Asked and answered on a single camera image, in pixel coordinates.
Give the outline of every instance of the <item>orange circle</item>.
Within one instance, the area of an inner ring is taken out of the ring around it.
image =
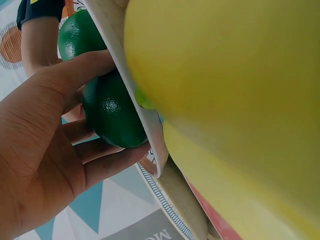
[[[21,57],[21,31],[16,26],[9,28],[0,43],[0,53],[9,63],[22,61]]]

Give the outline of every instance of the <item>finger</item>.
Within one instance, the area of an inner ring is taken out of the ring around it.
[[[123,147],[113,146],[111,144],[108,144],[102,138],[98,138],[75,145],[74,150],[82,160],[82,163],[85,164],[92,160],[101,158],[105,155],[113,154],[120,150],[123,150]]]
[[[62,114],[66,114],[73,110],[75,107],[79,106],[82,103],[82,98],[84,94],[85,86],[81,86],[74,94],[70,96],[70,99],[64,104],[64,109]]]
[[[64,134],[72,144],[92,138],[95,133],[85,119],[68,122],[62,126]]]
[[[120,152],[103,156],[84,165],[86,189],[120,173],[138,162],[150,149],[149,142],[136,148],[127,148]]]
[[[115,63],[108,50],[90,51],[48,68],[52,77],[46,84],[67,97],[95,77],[107,74],[114,68]]]

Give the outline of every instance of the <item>striped border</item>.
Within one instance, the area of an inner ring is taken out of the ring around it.
[[[145,181],[147,182],[147,184],[153,191],[154,195],[158,198],[159,202],[161,203],[162,208],[164,209],[166,215],[168,215],[171,221],[176,225],[176,227],[180,230],[181,233],[183,233],[183,235],[188,240],[196,240],[190,228],[184,223],[184,221],[177,215],[177,213],[170,206],[165,196],[162,194],[161,190],[159,189],[154,178],[144,169],[144,167],[140,163],[137,163],[137,165]]]

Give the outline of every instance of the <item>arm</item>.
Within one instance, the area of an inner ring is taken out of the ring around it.
[[[57,54],[58,27],[59,21],[53,16],[34,18],[22,25],[21,55],[29,77],[61,62]]]

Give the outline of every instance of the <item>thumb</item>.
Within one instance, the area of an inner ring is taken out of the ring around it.
[[[108,50],[90,51],[47,68],[44,83],[67,97],[87,82],[111,72],[115,67]]]

